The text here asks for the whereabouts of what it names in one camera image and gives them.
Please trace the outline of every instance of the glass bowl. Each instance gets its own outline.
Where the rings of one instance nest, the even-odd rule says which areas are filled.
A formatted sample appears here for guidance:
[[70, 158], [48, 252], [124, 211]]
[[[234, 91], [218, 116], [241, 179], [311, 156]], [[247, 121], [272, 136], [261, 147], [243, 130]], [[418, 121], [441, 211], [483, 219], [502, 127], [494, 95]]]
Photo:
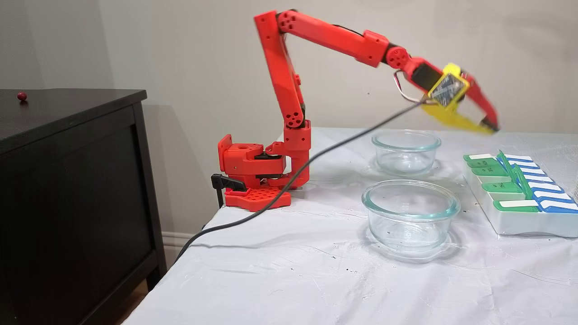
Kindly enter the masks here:
[[441, 186], [419, 180], [386, 180], [368, 187], [361, 201], [368, 208], [369, 229], [382, 244], [404, 252], [424, 252], [441, 245], [458, 198]]
[[397, 176], [427, 173], [434, 165], [436, 149], [442, 144], [433, 134], [413, 130], [384, 132], [371, 141], [378, 166]]

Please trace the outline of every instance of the dresser top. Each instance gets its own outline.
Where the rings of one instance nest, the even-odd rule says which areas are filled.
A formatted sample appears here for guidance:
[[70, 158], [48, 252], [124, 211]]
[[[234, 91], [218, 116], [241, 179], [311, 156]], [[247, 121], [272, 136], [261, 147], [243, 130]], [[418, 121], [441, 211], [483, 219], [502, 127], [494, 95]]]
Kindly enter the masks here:
[[0, 89], [0, 154], [146, 98], [145, 90]]

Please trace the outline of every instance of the floor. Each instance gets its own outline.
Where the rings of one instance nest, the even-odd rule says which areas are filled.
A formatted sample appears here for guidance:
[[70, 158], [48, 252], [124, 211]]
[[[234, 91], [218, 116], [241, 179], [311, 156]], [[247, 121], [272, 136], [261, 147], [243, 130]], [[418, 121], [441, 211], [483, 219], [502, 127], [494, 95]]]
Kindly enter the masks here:
[[136, 306], [140, 304], [140, 302], [145, 298], [146, 294], [149, 292], [146, 281], [143, 281], [136, 287], [135, 291], [131, 293], [131, 295], [122, 303], [118, 308], [118, 314], [121, 314], [120, 318], [114, 323], [114, 325], [122, 324], [135, 310]]

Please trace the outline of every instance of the red base plate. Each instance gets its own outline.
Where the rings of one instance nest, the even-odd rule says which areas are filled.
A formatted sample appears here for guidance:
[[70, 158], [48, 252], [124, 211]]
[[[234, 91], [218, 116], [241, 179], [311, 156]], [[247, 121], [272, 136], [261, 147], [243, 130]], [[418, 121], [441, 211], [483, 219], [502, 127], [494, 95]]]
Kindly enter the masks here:
[[[245, 192], [234, 192], [231, 189], [226, 189], [225, 205], [238, 206], [251, 212], [256, 212], [269, 204], [281, 191], [278, 189], [249, 189], [248, 192], [246, 194]], [[270, 209], [288, 205], [291, 205], [291, 194], [285, 192]]]

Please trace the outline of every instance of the white plastic sheet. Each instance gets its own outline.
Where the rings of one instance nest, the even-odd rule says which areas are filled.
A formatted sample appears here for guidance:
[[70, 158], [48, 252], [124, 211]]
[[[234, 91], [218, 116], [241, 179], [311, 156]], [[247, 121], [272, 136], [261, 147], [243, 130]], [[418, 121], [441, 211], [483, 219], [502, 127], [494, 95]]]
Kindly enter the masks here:
[[[314, 128], [312, 152], [357, 131]], [[572, 193], [578, 135], [436, 134], [437, 161], [419, 179], [453, 191], [462, 212], [430, 256], [397, 256], [368, 235], [361, 193], [392, 177], [364, 138], [316, 161], [291, 206], [199, 238], [125, 325], [578, 324], [576, 241], [497, 235], [460, 169], [463, 154], [502, 149]], [[248, 214], [223, 208], [207, 227]]]

